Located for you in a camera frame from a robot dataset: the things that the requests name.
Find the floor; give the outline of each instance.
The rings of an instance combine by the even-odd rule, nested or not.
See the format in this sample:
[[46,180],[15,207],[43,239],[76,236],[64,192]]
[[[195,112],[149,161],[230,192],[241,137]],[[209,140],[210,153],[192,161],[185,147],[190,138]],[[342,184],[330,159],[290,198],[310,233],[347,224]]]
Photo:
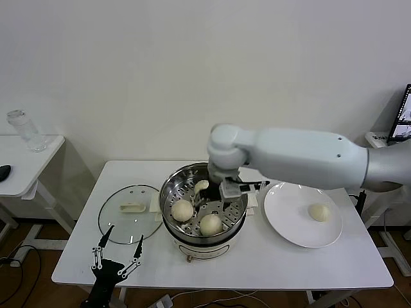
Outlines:
[[[21,223],[17,230],[9,232],[8,237],[0,244],[0,257],[7,256],[18,245],[28,233],[31,224]],[[411,262],[411,242],[405,241],[400,231],[391,232],[396,240],[401,251]],[[377,246],[383,246],[383,242],[377,232],[371,232],[371,236]],[[67,239],[67,233],[57,224],[46,224],[42,229],[39,238],[49,239]],[[87,298],[87,293],[75,286],[60,286],[51,281],[51,274],[57,264],[61,252],[41,251],[42,271],[39,281],[35,289],[29,297],[25,307],[79,307],[80,303]],[[399,272],[395,262],[392,259],[385,259],[385,264],[391,272],[394,281],[398,288],[402,290],[404,295],[411,300],[411,277],[403,277]],[[37,276],[39,261],[37,254],[31,251],[23,263],[24,279],[19,292],[2,305],[4,308],[20,307],[30,292],[31,286]],[[2,266],[0,268],[0,301],[10,295],[17,287],[20,280],[20,269]],[[126,304],[129,308],[147,308],[153,304],[158,298],[165,294],[175,295],[181,290],[172,289],[151,289],[138,290],[131,289],[127,291]],[[237,294],[232,291],[204,291],[193,293],[190,295],[182,295],[175,299],[174,307],[190,308],[199,304],[204,304],[218,298],[235,297]],[[255,294],[258,298],[264,300],[271,308],[277,307],[304,307],[307,304],[306,295],[304,292],[280,292],[280,291],[262,291]],[[356,299],[361,303],[363,308],[373,307],[408,307],[407,303],[392,287],[390,289],[380,290],[365,290],[360,291],[355,295]],[[224,304],[234,305],[242,304],[248,308],[264,307],[263,304],[251,298],[241,298],[238,300],[226,301]],[[350,301],[350,307],[359,307],[354,301]]]

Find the metal rim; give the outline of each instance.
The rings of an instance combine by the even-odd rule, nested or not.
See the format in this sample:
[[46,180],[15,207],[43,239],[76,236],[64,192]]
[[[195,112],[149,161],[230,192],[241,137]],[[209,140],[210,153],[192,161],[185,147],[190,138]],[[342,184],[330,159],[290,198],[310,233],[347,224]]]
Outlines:
[[182,239],[180,237],[177,237],[177,235],[175,235],[173,232],[170,232],[170,225],[167,224],[167,221],[165,220],[165,218],[163,217],[164,220],[164,226],[166,227],[168,233],[170,233],[175,239],[177,239],[178,241],[182,242],[183,244],[186,244],[188,246],[193,246],[193,247],[199,247],[199,248],[208,248],[208,247],[213,247],[213,246],[217,246],[217,245],[221,245],[224,244],[225,242],[227,242],[228,240],[232,239],[235,235],[238,234],[238,232],[241,230],[241,227],[244,225],[245,222],[245,216],[240,220],[240,226],[238,226],[238,228],[235,230],[235,232],[233,232],[232,234],[228,235],[224,240],[221,240],[219,242],[215,242],[215,243],[209,243],[209,244],[197,244],[197,243],[192,243],[192,242],[187,242],[185,239]]
[[175,227],[175,226],[173,226],[171,223],[169,223],[169,221],[167,220],[168,218],[165,216],[165,213],[164,213],[164,207],[165,207],[165,205],[164,205],[164,204],[163,204],[163,205],[161,204],[161,195],[162,195],[163,189],[165,188],[165,186],[167,185],[167,183],[168,183],[174,176],[176,176],[179,172],[181,172],[181,171],[183,171],[183,170],[185,170],[185,169],[189,169],[189,168],[191,168],[191,167],[195,167],[195,166],[205,166],[205,167],[206,167],[207,165],[208,165],[207,162],[195,162],[194,164],[190,164],[190,165],[183,166],[183,167],[181,167],[180,169],[174,171],[174,172],[173,172],[169,177],[167,177],[167,179],[164,181],[164,183],[162,184],[162,186],[161,186],[161,188],[160,188],[160,193],[159,193],[159,206],[160,206],[161,215],[162,215],[164,224],[165,224],[167,227],[174,229],[174,230],[177,231],[178,233],[184,234],[185,236],[191,237],[191,238],[193,238],[193,239],[210,239],[210,240],[213,240],[213,238],[217,238],[217,237],[219,237],[219,236],[221,236],[221,235],[224,235],[224,234],[227,233],[227,231],[229,231],[230,229],[236,228],[239,224],[241,224],[241,222],[242,222],[242,220],[243,220],[242,218],[245,217],[245,213],[246,213],[246,211],[247,211],[247,206],[245,206],[244,211],[243,211],[243,214],[240,216],[241,219],[238,219],[237,222],[235,222],[235,224],[233,224],[233,225],[230,227],[230,229],[228,229],[228,230],[223,230],[223,231],[220,232],[220,233],[217,233],[217,234],[214,234],[214,235],[210,235],[210,236],[187,234],[187,233],[181,232],[177,227]]

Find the pot handle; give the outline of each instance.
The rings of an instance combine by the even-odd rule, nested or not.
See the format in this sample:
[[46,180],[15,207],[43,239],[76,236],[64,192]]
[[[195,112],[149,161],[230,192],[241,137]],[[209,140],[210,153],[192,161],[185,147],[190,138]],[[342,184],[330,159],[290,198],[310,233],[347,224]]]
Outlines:
[[152,199],[150,201],[150,213],[156,213],[154,221],[161,221],[162,214],[159,203],[159,192],[153,192]]
[[246,216],[254,215],[254,207],[258,207],[258,201],[256,197],[256,193],[249,192],[247,194],[247,212],[245,213]]

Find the small white table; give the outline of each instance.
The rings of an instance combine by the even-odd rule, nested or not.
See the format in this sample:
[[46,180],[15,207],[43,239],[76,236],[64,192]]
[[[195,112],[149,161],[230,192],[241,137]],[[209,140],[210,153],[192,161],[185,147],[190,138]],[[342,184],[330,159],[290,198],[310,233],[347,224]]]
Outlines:
[[[160,189],[163,181],[192,162],[107,162],[53,272],[59,284],[90,286],[91,248],[101,233],[98,213],[114,192],[129,185],[147,184]],[[261,180],[242,169],[243,180]],[[246,218],[236,245],[208,261],[187,263],[162,226],[143,242],[142,266],[120,283],[121,287],[182,289],[340,290],[332,291],[312,307],[329,307],[360,289],[390,287],[393,280],[344,189],[327,192],[339,206],[344,229],[331,246],[309,249],[283,239],[265,221],[259,208]],[[104,256],[128,264],[136,244],[109,242]]]
[[[73,219],[38,180],[41,172],[63,145],[64,137],[48,135],[45,138],[47,148],[40,153],[34,153],[27,149],[20,136],[0,135],[0,166],[11,165],[12,167],[8,178],[0,182],[0,196],[31,200],[38,191],[46,201],[44,208],[70,234],[74,228]],[[1,240],[10,228],[17,228],[18,224],[1,208],[0,219],[6,223],[0,233]],[[42,225],[33,225],[22,244],[30,244],[38,249],[62,250],[64,248],[67,241],[35,239],[41,228]],[[27,247],[19,249],[14,259],[22,262],[29,250],[30,248]],[[11,265],[18,266],[19,263],[12,262]]]

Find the computer mouse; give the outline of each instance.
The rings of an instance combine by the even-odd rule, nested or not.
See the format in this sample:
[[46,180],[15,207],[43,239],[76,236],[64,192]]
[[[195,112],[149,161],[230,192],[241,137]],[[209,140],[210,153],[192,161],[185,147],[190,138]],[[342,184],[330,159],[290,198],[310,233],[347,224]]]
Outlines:
[[11,165],[4,165],[0,167],[0,182],[7,179],[11,170],[12,170]]

